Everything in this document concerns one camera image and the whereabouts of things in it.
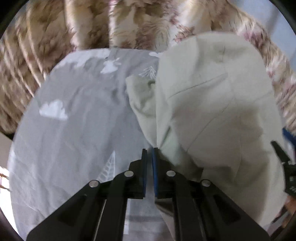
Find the light green jacket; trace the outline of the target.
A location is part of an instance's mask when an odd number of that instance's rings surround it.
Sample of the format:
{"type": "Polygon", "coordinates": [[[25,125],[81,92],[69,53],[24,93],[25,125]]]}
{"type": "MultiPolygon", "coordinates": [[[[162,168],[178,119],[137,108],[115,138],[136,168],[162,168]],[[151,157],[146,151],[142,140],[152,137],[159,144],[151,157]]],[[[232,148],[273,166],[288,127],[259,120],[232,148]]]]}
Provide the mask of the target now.
{"type": "MultiPolygon", "coordinates": [[[[126,78],[130,106],[160,158],[188,180],[210,180],[264,230],[286,199],[271,141],[282,123],[260,53],[210,32],[163,52],[156,78],[126,78]]],[[[156,201],[170,230],[173,217],[156,201]]]]}

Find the grey polar bear bedsheet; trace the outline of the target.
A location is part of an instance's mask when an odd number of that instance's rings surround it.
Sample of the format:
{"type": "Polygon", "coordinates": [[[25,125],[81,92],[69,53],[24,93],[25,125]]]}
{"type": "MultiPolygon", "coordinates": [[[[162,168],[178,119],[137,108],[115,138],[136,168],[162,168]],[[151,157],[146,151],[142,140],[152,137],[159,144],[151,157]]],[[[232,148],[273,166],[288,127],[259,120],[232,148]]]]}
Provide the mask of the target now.
{"type": "MultiPolygon", "coordinates": [[[[128,170],[150,146],[130,107],[126,78],[155,78],[156,51],[97,49],[67,55],[31,100],[9,156],[19,235],[38,226],[92,180],[128,170]]],[[[129,200],[124,240],[172,240],[154,203],[152,167],[143,199],[129,200]]]]}

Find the wooden chair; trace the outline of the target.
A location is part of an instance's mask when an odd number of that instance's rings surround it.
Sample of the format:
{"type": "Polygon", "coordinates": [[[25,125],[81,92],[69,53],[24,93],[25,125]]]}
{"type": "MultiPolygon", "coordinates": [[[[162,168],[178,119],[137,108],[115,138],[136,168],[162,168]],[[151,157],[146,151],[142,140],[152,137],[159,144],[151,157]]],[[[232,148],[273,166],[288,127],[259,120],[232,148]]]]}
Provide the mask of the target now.
{"type": "Polygon", "coordinates": [[[0,189],[10,191],[9,177],[0,173],[0,189]]]}

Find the blue floral curtain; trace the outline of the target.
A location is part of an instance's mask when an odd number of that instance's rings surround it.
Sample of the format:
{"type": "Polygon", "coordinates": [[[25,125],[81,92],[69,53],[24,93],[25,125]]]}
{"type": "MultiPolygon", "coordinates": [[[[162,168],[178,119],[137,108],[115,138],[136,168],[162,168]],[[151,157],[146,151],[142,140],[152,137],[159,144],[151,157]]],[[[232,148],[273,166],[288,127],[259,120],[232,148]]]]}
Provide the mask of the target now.
{"type": "Polygon", "coordinates": [[[15,133],[37,89],[71,52],[162,51],[208,31],[235,33],[260,52],[295,133],[295,72],[267,28],[230,1],[1,1],[1,133],[15,133]]]}

